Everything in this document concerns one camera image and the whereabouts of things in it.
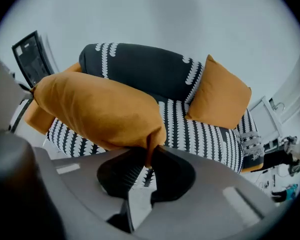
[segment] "orange cushion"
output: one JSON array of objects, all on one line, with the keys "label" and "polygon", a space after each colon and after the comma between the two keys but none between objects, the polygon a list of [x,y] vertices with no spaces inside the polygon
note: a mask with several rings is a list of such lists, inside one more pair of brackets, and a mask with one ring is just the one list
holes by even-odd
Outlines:
[{"label": "orange cushion", "polygon": [[185,118],[234,129],[248,107],[251,94],[244,82],[208,55],[200,85]]},{"label": "orange cushion", "polygon": [[62,72],[44,77],[32,92],[42,109],[106,150],[142,147],[149,158],[166,140],[156,100],[123,83]]}]

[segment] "throw pillow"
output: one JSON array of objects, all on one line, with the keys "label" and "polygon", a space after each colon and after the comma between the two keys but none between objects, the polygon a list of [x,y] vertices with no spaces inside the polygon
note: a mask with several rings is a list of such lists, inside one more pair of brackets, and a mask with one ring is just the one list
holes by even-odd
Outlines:
[{"label": "throw pillow", "polygon": [[33,89],[34,99],[49,114],[98,146],[113,150],[153,150],[166,140],[156,100],[123,83],[80,72],[44,77]]},{"label": "throw pillow", "polygon": [[185,118],[234,129],[248,107],[251,94],[244,82],[208,55],[200,85]]}]

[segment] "framed picture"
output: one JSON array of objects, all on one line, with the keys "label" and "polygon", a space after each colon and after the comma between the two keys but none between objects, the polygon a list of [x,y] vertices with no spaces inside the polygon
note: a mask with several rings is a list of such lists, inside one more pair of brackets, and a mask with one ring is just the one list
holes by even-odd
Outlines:
[{"label": "framed picture", "polygon": [[28,85],[34,87],[42,78],[53,74],[45,59],[38,32],[34,31],[12,46],[13,55]]}]

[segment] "chair armrest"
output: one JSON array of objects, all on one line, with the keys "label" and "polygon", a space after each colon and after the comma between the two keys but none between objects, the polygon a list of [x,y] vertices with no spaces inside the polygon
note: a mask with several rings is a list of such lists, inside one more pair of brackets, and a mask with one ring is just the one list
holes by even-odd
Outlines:
[{"label": "chair armrest", "polygon": [[[82,70],[79,62],[77,62],[67,68],[65,71],[81,72]],[[39,107],[38,103],[33,100],[25,111],[24,120],[28,125],[36,129],[39,133],[45,135],[54,122],[55,117]]]},{"label": "chair armrest", "polygon": [[239,132],[243,148],[242,173],[259,170],[264,165],[264,145],[257,126],[247,109],[236,129]]}]

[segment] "black and white upholstery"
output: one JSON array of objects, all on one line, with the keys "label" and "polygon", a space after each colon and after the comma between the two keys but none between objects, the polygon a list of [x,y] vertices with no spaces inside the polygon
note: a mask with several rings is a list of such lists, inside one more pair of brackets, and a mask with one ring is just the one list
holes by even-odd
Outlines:
[{"label": "black and white upholstery", "polygon": [[[201,80],[202,63],[171,51],[125,43],[89,44],[79,63],[83,73],[115,80],[154,97],[166,128],[165,146],[216,160],[236,172],[244,164],[249,167],[260,162],[259,157],[244,158],[245,149],[251,148],[244,141],[250,139],[243,140],[240,134],[258,132],[248,110],[235,130],[185,119]],[[47,138],[69,157],[105,152],[57,118]]]}]

